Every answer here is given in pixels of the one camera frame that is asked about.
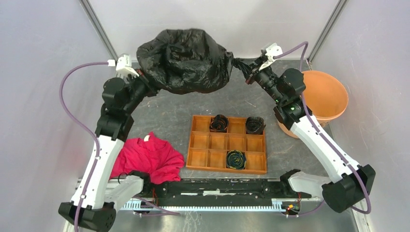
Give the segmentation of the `orange trash bin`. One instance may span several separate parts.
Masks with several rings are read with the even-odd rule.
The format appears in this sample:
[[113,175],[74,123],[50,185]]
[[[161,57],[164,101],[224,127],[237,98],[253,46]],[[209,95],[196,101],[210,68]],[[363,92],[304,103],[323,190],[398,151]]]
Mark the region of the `orange trash bin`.
[[299,72],[296,69],[287,69],[277,79],[277,83],[282,85],[285,80],[288,81],[288,74],[303,76],[306,105],[322,127],[345,112],[349,97],[344,86],[336,78],[321,71]]

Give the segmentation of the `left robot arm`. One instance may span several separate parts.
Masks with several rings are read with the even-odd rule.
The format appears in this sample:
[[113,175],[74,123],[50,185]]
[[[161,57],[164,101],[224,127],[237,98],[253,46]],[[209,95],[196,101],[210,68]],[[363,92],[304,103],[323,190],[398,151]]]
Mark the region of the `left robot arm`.
[[71,200],[61,203],[58,209],[75,232],[110,231],[123,205],[136,194],[146,197],[151,193],[152,184],[143,174],[127,175],[111,191],[107,191],[107,185],[133,126],[132,112],[145,97],[155,94],[140,70],[104,83],[100,117],[96,130],[90,133],[94,140],[90,160]]

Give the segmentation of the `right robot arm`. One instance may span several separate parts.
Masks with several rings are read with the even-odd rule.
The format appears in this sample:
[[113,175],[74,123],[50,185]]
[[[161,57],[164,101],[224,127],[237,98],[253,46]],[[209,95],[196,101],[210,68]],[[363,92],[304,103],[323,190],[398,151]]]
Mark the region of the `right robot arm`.
[[285,197],[307,193],[321,198],[335,212],[351,208],[369,214],[375,170],[351,158],[321,127],[303,97],[306,85],[301,71],[289,68],[277,76],[266,62],[263,57],[235,58],[233,66],[247,83],[256,82],[275,101],[279,123],[310,149],[327,172],[327,176],[317,176],[291,170],[281,176],[280,193]]

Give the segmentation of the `black trash bag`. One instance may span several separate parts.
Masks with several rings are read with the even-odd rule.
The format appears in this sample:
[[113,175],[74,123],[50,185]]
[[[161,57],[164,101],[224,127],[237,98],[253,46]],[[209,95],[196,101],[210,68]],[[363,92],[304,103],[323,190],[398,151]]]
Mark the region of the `black trash bag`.
[[235,59],[202,29],[165,29],[136,51],[140,69],[158,90],[211,93],[230,81]]

